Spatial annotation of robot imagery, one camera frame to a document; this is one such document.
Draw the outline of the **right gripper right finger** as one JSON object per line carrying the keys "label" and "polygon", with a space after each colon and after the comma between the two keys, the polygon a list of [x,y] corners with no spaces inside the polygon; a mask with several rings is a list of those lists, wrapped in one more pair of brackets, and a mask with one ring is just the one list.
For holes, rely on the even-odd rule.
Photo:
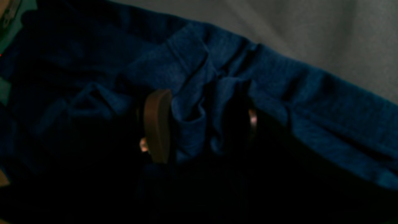
{"label": "right gripper right finger", "polygon": [[397,171],[348,137],[293,116],[283,124],[234,85],[225,148],[245,178],[253,224],[396,224]]}

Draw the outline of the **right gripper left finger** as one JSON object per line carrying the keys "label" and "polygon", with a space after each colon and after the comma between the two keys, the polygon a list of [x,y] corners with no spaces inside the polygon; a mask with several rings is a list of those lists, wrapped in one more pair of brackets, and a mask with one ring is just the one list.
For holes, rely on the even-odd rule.
{"label": "right gripper left finger", "polygon": [[1,219],[10,224],[115,224],[146,208],[133,208],[132,195],[145,164],[168,163],[171,101],[169,89],[149,94],[138,111],[137,141],[133,144],[129,135],[126,145],[110,148],[107,164],[4,187]]}

